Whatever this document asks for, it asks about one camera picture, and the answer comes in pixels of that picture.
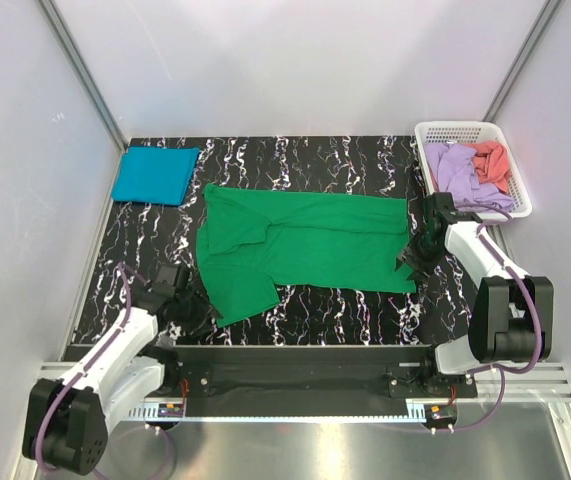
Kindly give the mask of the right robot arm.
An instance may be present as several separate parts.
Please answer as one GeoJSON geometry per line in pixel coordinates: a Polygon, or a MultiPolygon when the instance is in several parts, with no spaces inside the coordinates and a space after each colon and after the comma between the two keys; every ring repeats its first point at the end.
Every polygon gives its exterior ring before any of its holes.
{"type": "Polygon", "coordinates": [[[554,287],[545,276],[532,276],[489,238],[473,211],[460,210],[449,193],[424,201],[426,223],[397,256],[408,278],[427,279],[445,255],[460,262],[477,287],[467,334],[433,348],[430,365],[419,371],[419,384],[441,396],[455,375],[501,368],[513,374],[531,371],[551,354],[554,287]]]}

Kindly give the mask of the green t-shirt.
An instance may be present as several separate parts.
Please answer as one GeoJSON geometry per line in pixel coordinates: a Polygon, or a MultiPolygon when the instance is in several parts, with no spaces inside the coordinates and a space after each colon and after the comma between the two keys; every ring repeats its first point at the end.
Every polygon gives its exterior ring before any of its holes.
{"type": "Polygon", "coordinates": [[[225,327],[280,302],[280,286],[410,294],[411,267],[397,257],[409,242],[402,198],[251,190],[207,185],[196,260],[225,327]]]}

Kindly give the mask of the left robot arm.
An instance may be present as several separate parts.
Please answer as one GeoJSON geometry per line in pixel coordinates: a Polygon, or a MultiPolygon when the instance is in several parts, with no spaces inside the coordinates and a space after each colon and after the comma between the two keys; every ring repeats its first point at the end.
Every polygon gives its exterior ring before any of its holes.
{"type": "Polygon", "coordinates": [[[95,472],[109,435],[148,395],[178,392],[170,418],[186,413],[189,380],[176,350],[161,345],[168,326],[200,337],[217,312],[185,265],[163,265],[153,280],[120,263],[125,306],[112,326],[69,370],[31,388],[22,454],[46,473],[95,472]]]}

